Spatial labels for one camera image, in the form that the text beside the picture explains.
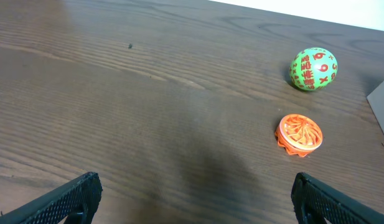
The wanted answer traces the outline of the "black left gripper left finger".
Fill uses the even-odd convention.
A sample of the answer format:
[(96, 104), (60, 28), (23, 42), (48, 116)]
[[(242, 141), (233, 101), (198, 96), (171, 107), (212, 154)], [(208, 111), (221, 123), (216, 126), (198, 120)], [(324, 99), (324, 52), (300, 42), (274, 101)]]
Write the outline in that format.
[(98, 210), (102, 185), (87, 172), (45, 195), (0, 216), (0, 224), (91, 224)]

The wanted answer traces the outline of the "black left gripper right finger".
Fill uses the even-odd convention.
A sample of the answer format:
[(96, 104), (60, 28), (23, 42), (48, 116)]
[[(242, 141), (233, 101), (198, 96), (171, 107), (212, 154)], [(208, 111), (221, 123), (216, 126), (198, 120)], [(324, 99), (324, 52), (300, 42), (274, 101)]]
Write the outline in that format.
[(384, 223), (384, 214), (304, 172), (296, 174), (291, 200), (299, 224)]

